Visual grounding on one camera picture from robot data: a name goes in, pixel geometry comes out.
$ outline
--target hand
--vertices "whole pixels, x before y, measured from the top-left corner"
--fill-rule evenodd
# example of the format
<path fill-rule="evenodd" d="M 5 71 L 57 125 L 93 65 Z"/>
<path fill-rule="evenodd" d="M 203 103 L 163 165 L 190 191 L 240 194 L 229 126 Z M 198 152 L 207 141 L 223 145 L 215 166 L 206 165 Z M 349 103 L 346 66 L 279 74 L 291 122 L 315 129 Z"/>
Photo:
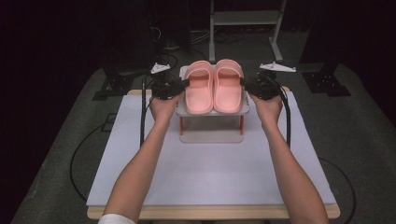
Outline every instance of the hand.
<path fill-rule="evenodd" d="M 156 97 L 152 99 L 153 97 L 151 96 L 150 100 L 152 99 L 152 101 L 149 104 L 149 109 L 151 111 L 152 117 L 154 117 L 154 121 L 156 123 L 169 124 L 169 120 L 175 113 L 176 104 L 182 95 L 183 93 L 174 96 L 170 100 L 160 100 Z"/>
<path fill-rule="evenodd" d="M 262 121 L 264 130 L 277 127 L 280 111 L 282 110 L 282 99 L 276 96 L 270 100 L 264 101 L 255 95 L 250 94 L 250 98 L 256 105 L 257 114 Z"/>

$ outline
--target pink sandal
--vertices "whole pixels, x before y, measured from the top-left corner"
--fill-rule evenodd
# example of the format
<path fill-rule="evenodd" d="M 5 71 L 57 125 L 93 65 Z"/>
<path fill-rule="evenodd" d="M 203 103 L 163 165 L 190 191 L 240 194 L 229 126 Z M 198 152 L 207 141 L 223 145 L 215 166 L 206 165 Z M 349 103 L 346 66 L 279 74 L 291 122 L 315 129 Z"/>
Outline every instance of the pink sandal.
<path fill-rule="evenodd" d="M 215 94 L 214 107 L 221 113 L 236 113 L 241 109 L 243 77 L 241 66 L 229 59 L 220 60 L 216 65 L 214 75 Z"/>
<path fill-rule="evenodd" d="M 205 114 L 213 109 L 213 67 L 207 61 L 192 63 L 186 72 L 186 108 L 190 114 Z"/>

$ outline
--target human arm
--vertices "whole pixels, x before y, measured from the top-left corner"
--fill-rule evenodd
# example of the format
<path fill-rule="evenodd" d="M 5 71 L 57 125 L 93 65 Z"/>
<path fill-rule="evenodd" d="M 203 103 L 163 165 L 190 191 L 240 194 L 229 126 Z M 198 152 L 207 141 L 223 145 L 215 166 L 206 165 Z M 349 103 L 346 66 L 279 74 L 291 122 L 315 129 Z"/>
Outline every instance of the human arm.
<path fill-rule="evenodd" d="M 179 98 L 180 95 L 167 101 L 157 98 L 151 101 L 150 111 L 154 117 L 154 125 L 141 148 L 120 173 L 104 215 L 118 214 L 137 223 L 160 157 L 170 118 L 175 112 Z"/>
<path fill-rule="evenodd" d="M 277 122 L 282 109 L 279 96 L 264 101 L 250 95 L 270 146 L 276 181 L 291 223 L 329 223 L 323 201 L 309 176 L 294 158 Z"/>

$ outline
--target white sleeve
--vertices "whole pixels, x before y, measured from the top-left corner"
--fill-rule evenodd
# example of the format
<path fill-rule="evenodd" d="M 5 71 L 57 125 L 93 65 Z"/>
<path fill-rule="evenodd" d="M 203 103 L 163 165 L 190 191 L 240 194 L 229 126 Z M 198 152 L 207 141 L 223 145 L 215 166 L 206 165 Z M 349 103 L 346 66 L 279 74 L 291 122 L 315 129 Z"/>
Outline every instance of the white sleeve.
<path fill-rule="evenodd" d="M 128 217 L 117 214 L 106 214 L 99 219 L 98 224 L 134 224 Z"/>

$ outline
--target slipper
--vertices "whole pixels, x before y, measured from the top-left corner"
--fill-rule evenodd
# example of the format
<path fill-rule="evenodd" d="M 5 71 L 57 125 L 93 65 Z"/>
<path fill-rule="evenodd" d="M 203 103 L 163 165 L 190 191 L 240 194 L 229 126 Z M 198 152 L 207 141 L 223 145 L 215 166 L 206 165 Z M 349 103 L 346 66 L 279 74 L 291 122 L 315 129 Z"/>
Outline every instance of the slipper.
<path fill-rule="evenodd" d="M 241 109 L 243 76 L 241 66 L 233 60 L 223 59 L 216 64 L 213 105 L 217 111 L 231 114 Z"/>
<path fill-rule="evenodd" d="M 207 61 L 192 63 L 185 78 L 190 80 L 186 88 L 186 109 L 190 114 L 205 114 L 213 109 L 213 67 Z"/>

